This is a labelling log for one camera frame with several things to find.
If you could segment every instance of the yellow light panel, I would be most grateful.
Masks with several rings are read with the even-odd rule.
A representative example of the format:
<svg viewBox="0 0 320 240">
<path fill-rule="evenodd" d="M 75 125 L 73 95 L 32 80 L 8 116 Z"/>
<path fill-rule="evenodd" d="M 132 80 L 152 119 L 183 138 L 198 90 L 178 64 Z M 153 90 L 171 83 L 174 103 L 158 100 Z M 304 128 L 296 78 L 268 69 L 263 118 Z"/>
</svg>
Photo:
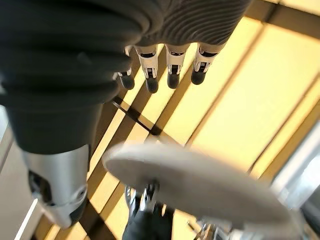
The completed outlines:
<svg viewBox="0 0 320 240">
<path fill-rule="evenodd" d="M 197 43 L 193 43 L 189 46 L 188 50 L 186 51 L 183 67 L 180 72 L 180 80 L 182 80 L 189 66 L 193 63 L 197 46 L 198 46 Z M 156 123 L 161 112 L 164 110 L 170 97 L 175 91 L 174 89 L 171 89 L 168 87 L 167 78 L 168 78 L 168 70 L 165 70 L 164 74 L 159 80 L 158 92 L 156 94 L 151 95 L 149 101 L 147 102 L 145 108 L 142 111 L 142 115 L 154 124 Z"/>
<path fill-rule="evenodd" d="M 128 222 L 128 216 L 129 209 L 126 204 L 125 194 L 123 194 L 118 204 L 105 221 L 116 239 L 122 239 L 122 235 Z"/>
<path fill-rule="evenodd" d="M 281 4 L 320 16 L 319 0 L 282 0 Z"/>
<path fill-rule="evenodd" d="M 247 171 L 319 70 L 320 44 L 268 25 L 193 147 Z"/>
<path fill-rule="evenodd" d="M 164 47 L 163 44 L 159 44 L 157 46 L 157 52 L 156 53 L 157 53 L 158 56 L 159 56 L 159 54 L 160 54 L 160 52 L 161 52 L 163 47 Z M 139 70 L 136 73 L 136 76 L 134 78 L 134 88 L 132 90 L 129 90 L 126 93 L 126 95 L 123 98 L 123 101 L 126 102 L 127 104 L 131 105 L 133 103 L 133 101 L 135 100 L 135 98 L 136 98 L 141 86 L 143 84 L 145 84 L 145 81 L 146 81 L 146 77 L 145 77 L 144 71 L 142 70 L 142 68 L 140 66 L 140 68 L 139 68 Z"/>
<path fill-rule="evenodd" d="M 188 221 L 196 223 L 196 218 L 183 211 L 175 210 L 172 225 L 172 239 L 194 239 L 196 234 L 188 227 Z"/>
<path fill-rule="evenodd" d="M 244 17 L 214 59 L 204 82 L 187 89 L 164 131 L 184 145 L 256 37 L 262 24 Z"/>
<path fill-rule="evenodd" d="M 121 121 L 125 117 L 125 113 L 121 110 L 117 110 L 108 129 L 105 131 L 103 138 L 99 142 L 98 147 L 94 151 L 92 158 L 90 160 L 89 172 L 86 175 L 86 179 L 88 180 L 91 176 L 93 170 L 95 169 L 97 163 L 101 159 L 102 154 L 104 154 L 108 144 L 110 143 L 112 137 L 114 136 L 116 130 L 118 129 Z"/>
<path fill-rule="evenodd" d="M 267 148 L 264 154 L 260 157 L 255 165 L 251 175 L 256 179 L 267 169 L 269 164 L 275 159 L 282 147 L 288 142 L 294 132 L 298 129 L 303 120 L 307 117 L 313 107 L 320 99 L 320 78 L 317 79 L 312 89 L 305 96 L 299 107 L 293 113 L 289 121 L 283 129 L 276 135 L 271 145 Z"/>
<path fill-rule="evenodd" d="M 94 195 L 90 199 L 92 206 L 98 214 L 101 213 L 101 210 L 104 208 L 118 183 L 119 180 L 109 172 L 105 174 Z"/>
<path fill-rule="evenodd" d="M 54 240 L 60 230 L 60 227 L 58 225 L 53 225 L 48 234 L 45 236 L 44 240 Z"/>
<path fill-rule="evenodd" d="M 65 240 L 83 240 L 86 235 L 86 231 L 83 229 L 81 224 L 77 222 Z"/>
</svg>

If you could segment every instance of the black fingertip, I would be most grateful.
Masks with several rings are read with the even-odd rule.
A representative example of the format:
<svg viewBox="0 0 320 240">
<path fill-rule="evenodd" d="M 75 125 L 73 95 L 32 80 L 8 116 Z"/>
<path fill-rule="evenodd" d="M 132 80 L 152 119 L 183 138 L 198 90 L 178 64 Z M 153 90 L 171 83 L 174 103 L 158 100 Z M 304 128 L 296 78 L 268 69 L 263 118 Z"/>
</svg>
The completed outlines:
<svg viewBox="0 0 320 240">
<path fill-rule="evenodd" d="M 168 79 L 167 79 L 168 87 L 171 89 L 176 89 L 179 84 L 179 78 L 180 78 L 179 74 L 170 74 L 169 73 Z"/>
<path fill-rule="evenodd" d="M 160 216 L 162 216 L 162 209 L 163 209 L 164 205 L 161 204 L 161 203 L 156 203 L 155 206 L 154 206 L 154 210 L 153 212 L 155 214 L 158 214 Z"/>
<path fill-rule="evenodd" d="M 149 93 L 155 94 L 158 91 L 159 85 L 155 77 L 149 77 L 145 79 L 146 89 Z"/>
<path fill-rule="evenodd" d="M 205 72 L 199 72 L 199 71 L 193 70 L 191 74 L 191 82 L 194 85 L 200 85 L 204 82 L 205 77 L 206 77 Z"/>
<path fill-rule="evenodd" d="M 135 87 L 135 81 L 131 75 L 120 76 L 122 86 L 125 89 L 132 90 Z"/>
<path fill-rule="evenodd" d="M 168 219 L 173 219 L 174 218 L 174 214 L 175 214 L 175 209 L 171 208 L 171 207 L 168 207 L 166 206 L 165 208 L 165 212 L 164 212 L 164 217 L 165 218 L 168 218 Z"/>
</svg>

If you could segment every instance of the robot finger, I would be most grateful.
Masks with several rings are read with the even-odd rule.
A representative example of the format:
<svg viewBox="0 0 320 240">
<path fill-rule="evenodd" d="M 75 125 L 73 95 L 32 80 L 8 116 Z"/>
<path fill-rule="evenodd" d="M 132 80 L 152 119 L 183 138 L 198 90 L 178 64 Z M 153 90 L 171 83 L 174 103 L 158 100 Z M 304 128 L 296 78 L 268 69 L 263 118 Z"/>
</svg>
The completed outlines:
<svg viewBox="0 0 320 240">
<path fill-rule="evenodd" d="M 138 193 L 136 190 L 133 192 L 133 195 L 131 197 L 131 201 L 129 203 L 129 219 L 131 217 L 136 216 L 141 202 L 141 194 Z"/>
<path fill-rule="evenodd" d="M 181 46 L 166 44 L 166 66 L 168 69 L 167 84 L 171 89 L 176 89 L 180 81 L 180 71 L 184 65 L 186 51 L 190 44 Z"/>
<path fill-rule="evenodd" d="M 145 76 L 147 90 L 154 94 L 158 91 L 158 55 L 157 45 L 134 46 Z"/>
<path fill-rule="evenodd" d="M 174 208 L 166 206 L 163 217 L 164 218 L 168 218 L 169 220 L 172 221 L 173 218 L 174 218 L 174 213 L 175 213 L 175 209 Z"/>
<path fill-rule="evenodd" d="M 162 210 L 163 210 L 164 205 L 162 203 L 156 203 L 154 206 L 153 213 L 156 215 L 162 216 Z"/>
<path fill-rule="evenodd" d="M 217 49 L 215 45 L 198 43 L 191 74 L 191 81 L 193 84 L 199 85 L 205 80 L 206 73 L 214 61 L 214 58 L 219 53 L 220 48 Z"/>
<path fill-rule="evenodd" d="M 131 45 L 125 47 L 124 52 L 127 56 L 129 56 L 131 48 Z M 125 89 L 132 90 L 135 87 L 134 78 L 131 76 L 131 67 L 127 71 L 118 72 L 118 75 L 120 77 L 121 84 Z"/>
</svg>

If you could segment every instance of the ribbed rubber sleeve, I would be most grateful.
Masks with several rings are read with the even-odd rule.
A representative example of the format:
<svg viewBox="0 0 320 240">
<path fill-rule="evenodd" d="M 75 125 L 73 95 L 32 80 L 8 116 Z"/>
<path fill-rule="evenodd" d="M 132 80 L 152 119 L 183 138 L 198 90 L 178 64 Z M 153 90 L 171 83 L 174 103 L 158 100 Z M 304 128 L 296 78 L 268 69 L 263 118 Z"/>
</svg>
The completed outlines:
<svg viewBox="0 0 320 240">
<path fill-rule="evenodd" d="M 161 30 L 137 44 L 223 45 L 245 14 L 251 0 L 177 0 L 166 13 Z"/>
</svg>

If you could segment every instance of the light strip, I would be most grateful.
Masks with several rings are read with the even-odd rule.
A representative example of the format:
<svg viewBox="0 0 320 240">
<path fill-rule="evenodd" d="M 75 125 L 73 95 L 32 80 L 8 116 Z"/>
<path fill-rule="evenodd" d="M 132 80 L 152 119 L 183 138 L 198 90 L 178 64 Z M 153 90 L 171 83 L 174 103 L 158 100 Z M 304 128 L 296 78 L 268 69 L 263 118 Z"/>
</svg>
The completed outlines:
<svg viewBox="0 0 320 240">
<path fill-rule="evenodd" d="M 32 213 L 34 212 L 34 210 L 36 208 L 37 202 L 38 202 L 37 198 L 35 200 L 33 200 L 32 204 L 31 204 L 28 212 L 26 213 L 25 218 L 24 218 L 24 220 L 23 220 L 23 222 L 22 222 L 22 224 L 21 224 L 21 226 L 20 226 L 20 228 L 19 228 L 19 230 L 18 230 L 18 232 L 17 232 L 17 234 L 16 234 L 16 236 L 14 238 L 14 240 L 20 240 L 20 238 L 21 238 L 22 234 L 24 233 L 25 228 L 26 228 L 26 226 L 27 226 L 27 224 L 29 222 L 29 219 L 30 219 L 31 215 L 32 215 Z"/>
</svg>

